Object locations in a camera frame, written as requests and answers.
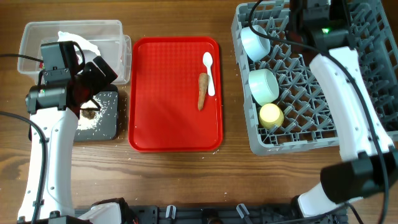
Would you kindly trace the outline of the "white rice pile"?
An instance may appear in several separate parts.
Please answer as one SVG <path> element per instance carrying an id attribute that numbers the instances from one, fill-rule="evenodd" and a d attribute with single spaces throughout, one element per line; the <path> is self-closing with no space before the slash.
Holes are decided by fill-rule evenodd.
<path id="1" fill-rule="evenodd" d="M 80 119 L 77 130 L 93 131 L 108 131 L 117 125 L 118 119 L 118 94 L 115 91 L 100 92 L 91 100 L 83 103 L 81 109 L 90 108 L 96 111 L 94 119 L 86 119 L 82 117 L 80 110 Z"/>

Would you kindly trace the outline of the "yellow cup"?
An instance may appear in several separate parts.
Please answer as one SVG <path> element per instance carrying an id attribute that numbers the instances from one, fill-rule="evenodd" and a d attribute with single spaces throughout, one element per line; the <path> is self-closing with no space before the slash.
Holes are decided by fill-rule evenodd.
<path id="1" fill-rule="evenodd" d="M 259 111 L 259 122 L 266 129 L 272 129 L 274 126 L 280 127 L 284 122 L 284 114 L 277 105 L 268 103 Z"/>

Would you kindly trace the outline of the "white tissue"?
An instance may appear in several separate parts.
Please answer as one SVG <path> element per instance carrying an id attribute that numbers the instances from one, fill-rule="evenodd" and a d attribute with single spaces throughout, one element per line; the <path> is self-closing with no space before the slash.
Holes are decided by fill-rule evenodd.
<path id="1" fill-rule="evenodd" d="M 83 37 L 69 32 L 58 31 L 58 42 L 66 41 L 76 42 L 82 49 L 86 61 L 90 61 L 93 58 L 101 55 L 98 46 L 92 44 L 90 41 L 84 39 Z"/>

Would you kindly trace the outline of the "blue bowl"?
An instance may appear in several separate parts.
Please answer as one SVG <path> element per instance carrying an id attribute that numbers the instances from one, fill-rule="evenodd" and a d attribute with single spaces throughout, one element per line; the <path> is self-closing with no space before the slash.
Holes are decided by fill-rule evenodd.
<path id="1" fill-rule="evenodd" d="M 259 62 L 271 51 L 270 40 L 255 34 L 250 27 L 242 29 L 241 40 L 247 56 L 253 62 Z"/>

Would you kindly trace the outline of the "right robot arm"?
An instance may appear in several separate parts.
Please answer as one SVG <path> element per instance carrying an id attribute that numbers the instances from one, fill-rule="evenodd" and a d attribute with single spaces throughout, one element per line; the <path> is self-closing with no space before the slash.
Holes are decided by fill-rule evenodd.
<path id="1" fill-rule="evenodd" d="M 297 197 L 303 217 L 387 193 L 397 182 L 397 150 L 382 127 L 359 67 L 345 1 L 292 1 L 287 38 L 308 60 L 332 115 L 339 164 L 323 168 L 320 183 Z"/>

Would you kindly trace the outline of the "dark brown food lump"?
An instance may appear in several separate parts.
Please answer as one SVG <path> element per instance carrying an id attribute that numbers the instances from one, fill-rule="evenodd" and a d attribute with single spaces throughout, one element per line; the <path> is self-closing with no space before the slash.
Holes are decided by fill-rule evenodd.
<path id="1" fill-rule="evenodd" d="M 86 119 L 94 119 L 96 116 L 96 111 L 90 108 L 83 108 L 81 109 L 81 115 Z"/>

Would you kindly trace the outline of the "green bowl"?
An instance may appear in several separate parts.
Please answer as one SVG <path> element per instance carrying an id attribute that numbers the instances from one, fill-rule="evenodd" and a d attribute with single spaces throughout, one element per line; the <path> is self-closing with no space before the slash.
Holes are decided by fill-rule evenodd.
<path id="1" fill-rule="evenodd" d="M 276 76 L 268 69 L 253 70 L 248 76 L 252 97 L 263 106 L 279 97 L 279 84 Z"/>

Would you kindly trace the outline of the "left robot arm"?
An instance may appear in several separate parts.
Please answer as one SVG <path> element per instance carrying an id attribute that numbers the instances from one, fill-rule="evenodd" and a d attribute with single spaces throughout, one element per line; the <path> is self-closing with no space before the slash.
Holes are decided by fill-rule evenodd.
<path id="1" fill-rule="evenodd" d="M 25 98 L 32 148 L 18 223 L 74 216 L 72 149 L 81 105 L 117 78 L 102 57 L 86 62 L 74 41 L 42 44 L 40 49 L 44 69 Z"/>

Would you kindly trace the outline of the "brown carrot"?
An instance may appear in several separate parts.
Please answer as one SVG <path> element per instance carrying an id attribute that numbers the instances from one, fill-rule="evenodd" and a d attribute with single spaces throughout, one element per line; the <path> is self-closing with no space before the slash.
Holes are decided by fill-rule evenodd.
<path id="1" fill-rule="evenodd" d="M 198 79 L 198 110 L 202 110 L 208 88 L 208 74 L 201 73 Z"/>

